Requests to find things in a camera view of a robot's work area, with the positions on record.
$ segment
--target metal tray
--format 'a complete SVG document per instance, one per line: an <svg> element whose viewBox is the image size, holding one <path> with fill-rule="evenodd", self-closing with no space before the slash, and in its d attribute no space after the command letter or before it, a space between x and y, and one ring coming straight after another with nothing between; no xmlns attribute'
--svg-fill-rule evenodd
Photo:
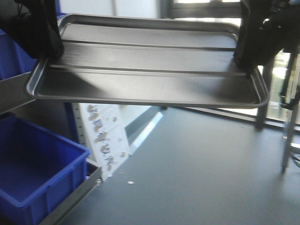
<svg viewBox="0 0 300 225"><path fill-rule="evenodd" d="M268 101L258 70L233 62L238 27L227 23L67 15L65 52L40 58L33 98L127 105L253 108Z"/></svg>

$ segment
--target tray rim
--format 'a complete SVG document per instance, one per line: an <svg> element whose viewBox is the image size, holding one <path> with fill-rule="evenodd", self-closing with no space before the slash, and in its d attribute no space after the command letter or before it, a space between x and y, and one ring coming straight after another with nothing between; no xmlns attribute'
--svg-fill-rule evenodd
<svg viewBox="0 0 300 225"><path fill-rule="evenodd" d="M188 31L215 31L215 32L228 32L238 38L239 27L231 23L223 22L191 22L172 19L144 19L144 18L130 18L130 17L115 17L115 16L98 16L98 15L82 15L82 14L68 14L58 21L60 34L62 35L65 28L72 23L98 25L98 26L112 26L124 27L124 28L142 28L142 29L161 29L161 30L188 30ZM35 64L30 77L25 86L25 93L31 98L44 99L44 100L57 100L63 102L82 102L82 103L103 103L103 104L120 104L120 105L158 105L158 106L177 106L177 107L205 107L205 108L257 108L265 105L270 98L267 87L263 81L263 78L256 68L253 74L250 76L252 82L258 83L263 93L259 94L259 91L254 87L257 97L257 103L236 103L236 104L197 104L197 103L174 103L173 101L159 101L159 100L143 100L143 102L137 99L116 99L110 98L87 98L87 97L66 97L66 96L50 96L41 95L38 93L38 86L43 75L41 74L46 67L48 59L42 56Z"/></svg>

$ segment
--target metal shelf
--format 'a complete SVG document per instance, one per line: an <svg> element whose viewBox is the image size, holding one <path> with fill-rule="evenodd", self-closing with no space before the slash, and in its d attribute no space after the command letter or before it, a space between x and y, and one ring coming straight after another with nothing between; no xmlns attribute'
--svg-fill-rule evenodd
<svg viewBox="0 0 300 225"><path fill-rule="evenodd" d="M25 73L0 81L0 114L34 101L24 91L29 75Z"/></svg>
<svg viewBox="0 0 300 225"><path fill-rule="evenodd" d="M88 163L90 177L73 191L55 210L53 210L39 225L59 224L66 215L98 184L101 178L101 167Z"/></svg>

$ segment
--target metal table leg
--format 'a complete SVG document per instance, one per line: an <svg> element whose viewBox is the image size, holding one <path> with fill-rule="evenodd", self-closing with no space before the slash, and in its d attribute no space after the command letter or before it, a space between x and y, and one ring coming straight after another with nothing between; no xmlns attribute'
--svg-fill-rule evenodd
<svg viewBox="0 0 300 225"><path fill-rule="evenodd" d="M273 72L274 60L270 61L266 66L263 67L262 78L267 86L268 91L271 89L272 72ZM255 119L255 128L262 130L264 122L266 121L268 111L268 104L259 107L257 110L257 116Z"/></svg>
<svg viewBox="0 0 300 225"><path fill-rule="evenodd" d="M284 139L285 139L285 146L284 146L284 154L282 158L282 170L281 172L284 173L287 166L288 166L288 160L290 158L291 152L294 152L293 147L292 147L292 142L293 142L293 136L294 136L294 128L296 124L296 119L297 119L297 114L298 114L298 109L299 109L299 104L292 110L291 118L290 121L286 122L285 124L285 134L284 134Z"/></svg>

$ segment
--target blue storage box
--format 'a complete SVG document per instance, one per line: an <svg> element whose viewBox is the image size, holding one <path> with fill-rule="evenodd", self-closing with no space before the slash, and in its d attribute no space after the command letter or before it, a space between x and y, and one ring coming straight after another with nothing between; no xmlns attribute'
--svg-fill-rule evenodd
<svg viewBox="0 0 300 225"><path fill-rule="evenodd" d="M37 59L31 58L16 42L15 49L19 59L19 67L21 74L30 72L33 70L34 65L37 62Z"/></svg>
<svg viewBox="0 0 300 225"><path fill-rule="evenodd" d="M90 150L15 116L0 133L0 213L36 225L85 180Z"/></svg>
<svg viewBox="0 0 300 225"><path fill-rule="evenodd" d="M0 30L0 80L21 73L15 42Z"/></svg>

